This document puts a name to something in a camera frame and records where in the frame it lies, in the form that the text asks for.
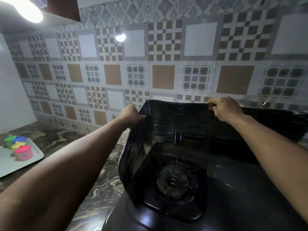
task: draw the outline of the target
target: white tile square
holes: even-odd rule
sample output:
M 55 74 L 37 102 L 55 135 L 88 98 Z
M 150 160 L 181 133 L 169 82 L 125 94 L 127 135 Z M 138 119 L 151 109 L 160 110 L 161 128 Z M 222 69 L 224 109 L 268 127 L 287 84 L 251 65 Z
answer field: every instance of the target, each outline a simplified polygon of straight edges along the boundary
M 169 102 L 173 102 L 174 101 L 173 97 L 170 97 L 170 96 L 159 96 L 159 95 L 154 95 L 153 96 L 153 100 L 161 100 L 161 101 L 169 101 Z
M 79 36 L 81 55 L 84 58 L 96 58 L 96 47 L 94 42 L 94 35 Z
M 308 54 L 308 14 L 290 14 L 281 19 L 271 54 Z
M 109 106 L 112 109 L 123 109 L 124 108 L 124 98 L 123 93 L 118 91 L 107 91 Z
M 33 87 L 32 87 L 32 83 L 29 82 L 24 82 L 23 85 L 25 86 L 25 90 L 27 92 L 28 96 L 35 96 Z
M 187 25 L 184 56 L 211 56 L 216 28 L 217 23 Z
M 88 104 L 86 90 L 84 88 L 73 87 L 76 102 L 80 104 Z
M 50 99 L 59 100 L 57 89 L 56 89 L 55 85 L 46 84 L 46 89 L 47 89 L 47 92 L 48 92 Z
M 45 39 L 47 51 L 50 58 L 60 58 L 60 50 L 56 38 Z
M 125 34 L 125 57 L 144 57 L 144 30 L 127 31 Z
M 19 45 L 25 58 L 33 58 L 28 41 L 20 41 Z

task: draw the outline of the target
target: yellow lid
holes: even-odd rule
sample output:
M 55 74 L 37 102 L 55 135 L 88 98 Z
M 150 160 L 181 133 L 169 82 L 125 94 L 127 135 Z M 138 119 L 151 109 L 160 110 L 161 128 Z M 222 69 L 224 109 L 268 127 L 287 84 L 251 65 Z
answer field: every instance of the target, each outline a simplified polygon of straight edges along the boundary
M 17 149 L 19 148 L 21 145 L 26 145 L 25 142 L 16 142 L 13 146 L 12 149 Z

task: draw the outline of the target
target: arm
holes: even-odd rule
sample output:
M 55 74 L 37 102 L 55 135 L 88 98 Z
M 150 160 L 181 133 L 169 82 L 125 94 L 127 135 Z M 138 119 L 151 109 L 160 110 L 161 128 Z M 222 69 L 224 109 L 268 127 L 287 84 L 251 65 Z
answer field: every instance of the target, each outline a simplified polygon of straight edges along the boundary
M 143 117 L 129 105 L 117 119 L 22 175 L 0 194 L 0 230 L 65 230 L 121 133 Z
M 308 151 L 245 115 L 230 97 L 211 98 L 209 103 L 219 120 L 240 133 L 268 177 L 308 222 Z

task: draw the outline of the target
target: colorful container lid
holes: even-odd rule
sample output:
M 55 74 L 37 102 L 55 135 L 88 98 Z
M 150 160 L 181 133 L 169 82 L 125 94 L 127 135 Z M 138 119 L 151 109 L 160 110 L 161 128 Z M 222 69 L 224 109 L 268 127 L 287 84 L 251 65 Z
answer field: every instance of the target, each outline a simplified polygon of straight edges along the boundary
M 25 142 L 16 142 L 13 146 L 12 146 L 12 149 L 17 149 L 19 148 L 20 146 L 24 146 L 26 145 Z
M 9 135 L 4 141 L 12 141 L 17 137 L 17 135 Z
M 12 140 L 12 143 L 16 143 L 16 142 L 26 142 L 27 138 L 24 136 L 16 136 L 15 139 Z
M 20 146 L 15 150 L 16 153 L 23 153 L 31 148 L 31 145 L 28 146 Z

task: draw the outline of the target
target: kitchen countertop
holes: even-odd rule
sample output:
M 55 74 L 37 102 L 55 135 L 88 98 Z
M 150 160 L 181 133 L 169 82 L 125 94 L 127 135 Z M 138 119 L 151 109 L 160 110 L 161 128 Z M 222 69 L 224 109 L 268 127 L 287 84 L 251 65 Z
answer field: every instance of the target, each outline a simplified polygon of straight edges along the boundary
M 84 136 L 76 131 L 52 128 L 46 124 L 35 122 L 0 135 L 0 146 L 9 135 L 26 136 L 41 149 L 44 158 L 50 156 L 60 148 Z M 92 190 L 80 205 L 67 231 L 95 231 L 100 230 L 106 217 L 113 209 L 123 192 L 123 186 L 118 175 L 118 160 L 123 150 L 122 144 L 116 144 L 103 167 Z M 0 192 L 12 184 L 22 174 L 35 166 L 33 163 L 5 177 L 0 178 Z

